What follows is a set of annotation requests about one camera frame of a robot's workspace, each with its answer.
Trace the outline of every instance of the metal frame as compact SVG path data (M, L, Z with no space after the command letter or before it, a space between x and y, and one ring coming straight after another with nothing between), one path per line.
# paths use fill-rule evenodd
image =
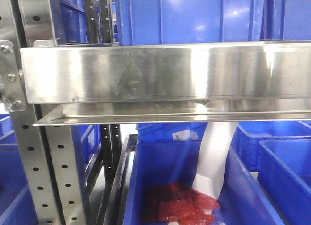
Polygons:
M95 0L84 0L87 25L87 37L90 44L100 43L100 32L97 25Z
M18 0L18 3L29 47L36 40L66 43L60 0Z
M113 29L112 0L100 0L104 43L115 42Z
M7 0L0 8L1 18L5 21L3 22L4 28L1 26L2 22L0 23L0 34L8 37L6 40L13 42L13 46L10 42L2 42L1 49L3 51L0 53L10 57L10 66L14 66L13 63L17 62L17 67L21 69L19 57L21 46L33 46L37 40L40 41L37 41L36 46L53 46L65 43L66 40L59 0L18 1ZM13 48L18 53L16 60L11 59L14 57ZM3 67L6 66L4 63L7 58L0 56ZM8 67L8 69L13 70L17 67ZM16 77L12 76L12 72L10 72L11 76L9 77L7 76L8 72L5 72L8 69L1 70L2 78L5 76L5 83L7 83L6 81L12 84L20 82L19 71L14 72ZM23 80L23 71L20 70L20 73ZM9 84L4 85L6 90L10 88L9 86ZM12 88L25 96L21 86L18 88L14 85ZM16 107L14 111L24 110L18 113L12 112L10 115L39 223L55 225L92 223L89 195L100 171L101 158L98 158L100 155L88 166L87 181L77 127L49 127L46 129L33 127L32 124L42 117L42 111L49 112L53 106L27 104L26 108L25 99L22 97L19 97L18 104L17 102L12 104L14 108Z
M121 154L120 125L100 125L100 132L106 181L113 182Z
M26 46L26 38L24 36L17 0L1 1L0 36L2 40L8 40L13 44L10 45L10 43L7 43L9 52L4 54L11 55L13 49L16 53L15 62L18 71L12 73L15 77L11 75L10 79L17 83L23 79L19 49L20 47ZM15 85L15 87L16 89L21 89L20 86ZM37 211L38 221L42 225L62 225L64 224L64 219L45 131L43 128L32 126L38 118L42 117L40 107L26 104L25 100L22 100L20 104L23 104L23 106L26 105L27 107L24 107L21 112L11 112L10 116L18 139L18 147Z
M6 9L8 29L0 26L0 33L13 44L0 41L5 43L0 61L12 63L15 52L16 66L10 63L14 72L0 67L3 97L15 89L15 109L7 109L23 110L10 115L40 224L122 224L133 154L128 143L121 151L120 127L112 122L311 118L310 42L27 48L22 71L18 54L26 41L28 47L66 42L59 0L18 0L19 6L17 0L5 1L10 5L0 11ZM90 43L99 43L96 1L85 2ZM104 41L113 40L111 0L101 0L101 8L104 28L110 29ZM24 76L34 104L23 98ZM63 87L69 93L62 93ZM94 159L94 170L90 165L85 173L78 130L70 125L93 123L104 124L97 154L104 160L106 187L92 216L89 195L102 160Z

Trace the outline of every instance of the perforated metal post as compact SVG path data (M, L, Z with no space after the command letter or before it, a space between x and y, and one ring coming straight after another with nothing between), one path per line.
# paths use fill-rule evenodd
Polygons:
M10 49L8 45L3 45L1 53L9 55L14 51L16 65L21 72L19 49L27 45L17 0L1 0L0 17L1 40L8 40L13 46ZM22 78L18 73L7 75L7 83L16 83L20 79ZM20 90L18 92L25 97L22 87ZM41 117L40 109L36 105L26 104L22 99L14 101L13 106L26 107L23 111L11 112L10 116L39 224L62 225L64 220L45 132L43 128L32 127Z
M43 40L39 46L66 43L59 0L18 0L18 4L28 47L37 40ZM92 224L79 130L34 128L42 111L48 112L49 106L28 105L24 116L11 114L39 220Z
M114 42L113 38L113 14L112 0L100 0L101 3L101 22L103 25L103 41L104 43Z
M95 0L84 0L87 25L87 36L90 44L100 42L100 33L95 12Z
M102 155L107 182L113 182L121 153L120 125L100 125Z

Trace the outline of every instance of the metal rail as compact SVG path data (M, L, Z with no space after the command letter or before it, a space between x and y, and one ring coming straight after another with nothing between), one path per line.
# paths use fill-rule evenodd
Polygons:
M311 96L310 42L25 48L21 54L30 103Z

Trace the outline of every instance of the paper label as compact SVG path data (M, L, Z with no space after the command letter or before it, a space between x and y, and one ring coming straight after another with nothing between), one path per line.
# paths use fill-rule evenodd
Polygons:
M176 133L172 133L174 141L187 141L187 140L198 140L199 136L197 132L185 129Z

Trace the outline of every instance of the hole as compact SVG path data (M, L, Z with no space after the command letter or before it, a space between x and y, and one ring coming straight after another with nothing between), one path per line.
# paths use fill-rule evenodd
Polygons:
M33 20L34 20L34 21L40 21L41 18L40 18L40 16L33 16Z

